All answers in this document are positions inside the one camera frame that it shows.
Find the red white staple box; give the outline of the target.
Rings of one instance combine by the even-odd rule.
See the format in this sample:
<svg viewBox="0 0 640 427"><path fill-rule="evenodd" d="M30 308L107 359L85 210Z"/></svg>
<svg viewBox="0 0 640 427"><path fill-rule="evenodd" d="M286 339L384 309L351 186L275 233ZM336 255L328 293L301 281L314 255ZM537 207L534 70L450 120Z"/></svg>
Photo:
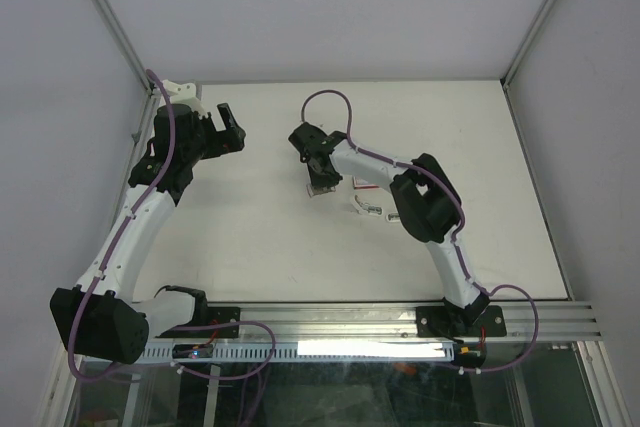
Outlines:
<svg viewBox="0 0 640 427"><path fill-rule="evenodd" d="M371 189L379 188L378 185L371 183L369 181L366 181L364 179L360 179L358 177L352 178L352 185L355 190L371 190Z"/></svg>

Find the pink stapler top cover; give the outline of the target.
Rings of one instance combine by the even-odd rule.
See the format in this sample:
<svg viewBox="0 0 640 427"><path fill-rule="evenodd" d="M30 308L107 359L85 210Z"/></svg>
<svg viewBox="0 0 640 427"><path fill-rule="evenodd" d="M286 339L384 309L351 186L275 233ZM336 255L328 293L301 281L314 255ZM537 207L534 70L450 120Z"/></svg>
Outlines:
<svg viewBox="0 0 640 427"><path fill-rule="evenodd" d="M386 221L390 223L397 223L400 221L400 216L397 213L389 213L386 215Z"/></svg>

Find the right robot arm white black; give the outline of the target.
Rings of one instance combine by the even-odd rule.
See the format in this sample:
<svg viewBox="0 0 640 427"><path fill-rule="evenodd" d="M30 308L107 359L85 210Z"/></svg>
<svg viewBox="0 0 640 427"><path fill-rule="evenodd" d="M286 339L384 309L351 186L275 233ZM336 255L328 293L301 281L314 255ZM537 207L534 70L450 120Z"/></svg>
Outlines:
<svg viewBox="0 0 640 427"><path fill-rule="evenodd" d="M472 274L462 245L461 199L433 156L400 161L357 146L343 132L327 134L308 122L290 134L289 142L307 166L312 188L328 190L348 175L389 192L400 223L426 245L434 261L450 328L469 334L481 325L489 294Z"/></svg>

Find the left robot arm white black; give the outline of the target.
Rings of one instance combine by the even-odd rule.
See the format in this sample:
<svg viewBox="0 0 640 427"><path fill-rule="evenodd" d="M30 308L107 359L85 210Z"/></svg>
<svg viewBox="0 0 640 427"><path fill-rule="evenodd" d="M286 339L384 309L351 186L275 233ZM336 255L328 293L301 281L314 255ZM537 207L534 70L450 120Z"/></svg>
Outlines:
<svg viewBox="0 0 640 427"><path fill-rule="evenodd" d="M135 286L156 236L193 180L195 165L236 153L246 133L230 106L218 105L223 129L190 106L160 107L153 135L134 165L117 220L103 247L72 288L58 288L50 310L71 354L135 363L149 339L179 327L198 335L209 324L204 291L170 285L136 302Z"/></svg>

